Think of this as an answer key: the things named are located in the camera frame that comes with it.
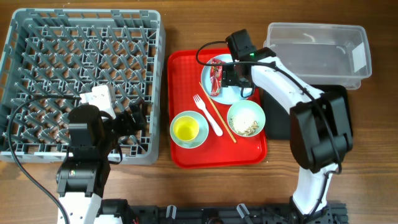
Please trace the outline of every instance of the teal saucer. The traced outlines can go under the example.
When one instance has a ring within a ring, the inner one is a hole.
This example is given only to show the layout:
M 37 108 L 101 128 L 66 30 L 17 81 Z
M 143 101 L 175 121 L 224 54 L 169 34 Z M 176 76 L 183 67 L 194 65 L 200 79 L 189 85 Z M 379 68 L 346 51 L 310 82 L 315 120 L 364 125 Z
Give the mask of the teal saucer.
M 196 121 L 198 121 L 199 124 L 199 133 L 198 136 L 192 141 L 192 142 L 183 142 L 179 140 L 173 132 L 173 126 L 174 122 L 179 119 L 179 117 L 182 116 L 191 116 L 194 118 Z M 185 149 L 193 149 L 201 144 L 203 144 L 206 141 L 207 136 L 209 135 L 209 124 L 207 123 L 207 120 L 204 116 L 202 116 L 200 113 L 195 112 L 195 111 L 184 111 L 176 115 L 174 117 L 172 123 L 170 124 L 170 135 L 173 139 L 173 141 L 180 147 L 185 148 Z

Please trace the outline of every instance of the yellow cup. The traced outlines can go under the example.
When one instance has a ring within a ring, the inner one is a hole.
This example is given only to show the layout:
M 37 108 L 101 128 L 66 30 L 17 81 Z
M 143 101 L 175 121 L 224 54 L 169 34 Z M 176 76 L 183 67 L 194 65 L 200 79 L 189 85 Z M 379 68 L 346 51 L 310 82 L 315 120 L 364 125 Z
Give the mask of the yellow cup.
M 181 141 L 193 141 L 199 133 L 199 124 L 191 116 L 182 116 L 174 122 L 174 135 Z

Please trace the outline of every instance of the tabletop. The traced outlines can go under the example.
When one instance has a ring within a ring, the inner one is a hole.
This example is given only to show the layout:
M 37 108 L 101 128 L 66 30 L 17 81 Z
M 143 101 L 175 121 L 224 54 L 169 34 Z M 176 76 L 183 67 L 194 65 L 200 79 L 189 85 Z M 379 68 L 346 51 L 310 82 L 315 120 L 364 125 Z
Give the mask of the tabletop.
M 398 223 L 398 9 L 397 1 L 81 1 L 0 2 L 0 48 L 12 13 L 23 7 L 155 9 L 166 31 L 166 57 L 197 49 L 247 29 L 261 47 L 271 22 L 353 24 L 366 29 L 373 74 L 348 91 L 354 148 L 343 173 L 334 176 L 328 200 L 346 203 L 350 223 Z M 268 141 L 260 164 L 183 170 L 170 157 L 167 74 L 161 91 L 159 159 L 151 166 L 112 166 L 104 198 L 126 198 L 131 205 L 261 205 L 287 203 L 299 174 L 288 141 Z M 53 194 L 59 163 L 25 164 Z M 55 223 L 57 208 L 13 163 L 0 162 L 0 223 Z

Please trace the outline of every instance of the fork handle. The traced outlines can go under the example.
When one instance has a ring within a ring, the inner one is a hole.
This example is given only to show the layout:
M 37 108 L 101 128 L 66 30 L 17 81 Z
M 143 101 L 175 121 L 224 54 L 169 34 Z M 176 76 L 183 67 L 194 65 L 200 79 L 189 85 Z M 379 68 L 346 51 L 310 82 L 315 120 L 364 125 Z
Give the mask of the fork handle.
M 223 130 L 221 130 L 220 126 L 217 124 L 217 122 L 214 120 L 214 118 L 209 114 L 209 111 L 207 111 L 207 109 L 204 109 L 203 112 L 205 113 L 207 120 L 209 120 L 210 125 L 213 128 L 216 135 L 222 136 Z

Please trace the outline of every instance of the cup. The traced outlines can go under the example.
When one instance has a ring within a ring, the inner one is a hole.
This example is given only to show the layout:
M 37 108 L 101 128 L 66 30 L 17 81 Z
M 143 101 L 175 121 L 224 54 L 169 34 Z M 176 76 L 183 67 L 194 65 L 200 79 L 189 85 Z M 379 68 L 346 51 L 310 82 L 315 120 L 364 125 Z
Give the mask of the cup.
M 183 142 L 192 142 L 199 133 L 198 121 L 191 116 L 182 116 L 174 122 L 173 133 Z

